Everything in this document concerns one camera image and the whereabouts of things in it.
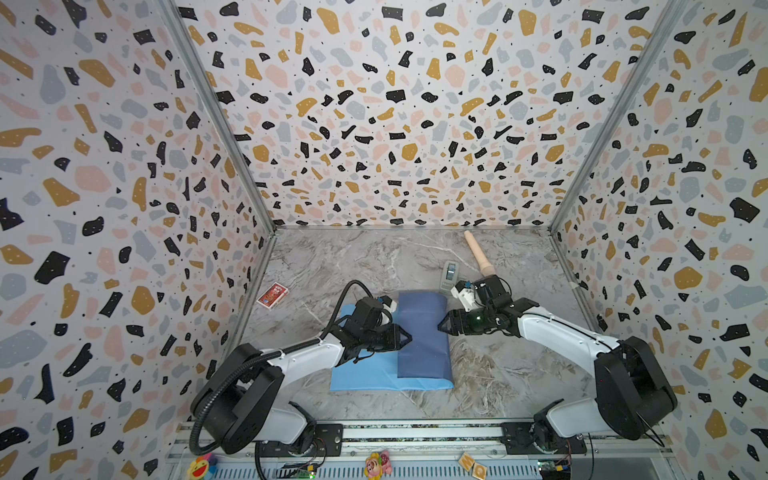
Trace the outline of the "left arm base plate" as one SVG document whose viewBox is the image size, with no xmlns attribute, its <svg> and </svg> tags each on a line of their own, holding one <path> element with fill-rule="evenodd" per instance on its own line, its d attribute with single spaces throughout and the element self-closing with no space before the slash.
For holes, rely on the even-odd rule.
<svg viewBox="0 0 768 480">
<path fill-rule="evenodd" d="M 341 455 L 344 438 L 342 423 L 316 423 L 307 426 L 292 443 L 258 441 L 260 455 L 265 458 L 331 458 Z"/>
</svg>

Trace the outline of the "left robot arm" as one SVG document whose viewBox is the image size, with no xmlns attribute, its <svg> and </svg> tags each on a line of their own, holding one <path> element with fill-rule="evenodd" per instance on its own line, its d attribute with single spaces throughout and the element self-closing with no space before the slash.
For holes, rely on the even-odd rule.
<svg viewBox="0 0 768 480">
<path fill-rule="evenodd" d="M 293 401 L 278 405 L 281 389 L 322 370 L 402 349 L 412 336 L 394 322 L 396 309 L 388 296 L 368 296 L 350 314 L 333 319 L 326 332 L 303 342 L 265 351 L 249 343 L 236 347 L 192 402 L 190 452 L 234 454 L 252 442 L 283 444 L 296 456 L 311 450 L 317 420 Z"/>
</svg>

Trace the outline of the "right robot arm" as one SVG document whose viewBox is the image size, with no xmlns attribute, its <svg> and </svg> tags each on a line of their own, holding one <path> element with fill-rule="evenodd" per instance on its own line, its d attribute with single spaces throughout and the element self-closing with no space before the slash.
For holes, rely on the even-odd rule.
<svg viewBox="0 0 768 480">
<path fill-rule="evenodd" d="M 438 329 L 451 336 L 501 333 L 538 343 L 581 367 L 596 395 L 570 403 L 556 400 L 537 412 L 529 434 L 542 452 L 560 440 L 611 431 L 627 439 L 654 436 L 654 426 L 678 406 L 676 394 L 650 345 L 636 337 L 616 339 L 582 328 L 528 298 L 513 298 L 505 280 L 490 275 L 460 281 L 451 290 L 461 306 Z"/>
</svg>

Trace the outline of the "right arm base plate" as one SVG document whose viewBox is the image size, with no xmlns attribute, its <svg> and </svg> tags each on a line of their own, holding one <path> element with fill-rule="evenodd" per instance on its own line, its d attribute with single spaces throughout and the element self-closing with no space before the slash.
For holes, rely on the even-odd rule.
<svg viewBox="0 0 768 480">
<path fill-rule="evenodd" d="M 582 439 L 560 437 L 543 421 L 504 422 L 501 431 L 501 443 L 508 455 L 581 455 L 588 452 Z"/>
</svg>

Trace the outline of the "blue wrapping paper sheet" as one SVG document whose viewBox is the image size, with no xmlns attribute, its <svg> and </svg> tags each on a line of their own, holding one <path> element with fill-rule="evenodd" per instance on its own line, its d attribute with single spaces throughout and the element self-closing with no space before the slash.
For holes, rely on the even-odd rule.
<svg viewBox="0 0 768 480">
<path fill-rule="evenodd" d="M 437 329 L 447 313 L 447 298 L 433 291 L 402 291 L 395 323 L 412 341 L 397 352 L 376 353 L 357 364 L 331 370 L 330 390 L 435 391 L 454 388 L 448 335 Z"/>
</svg>

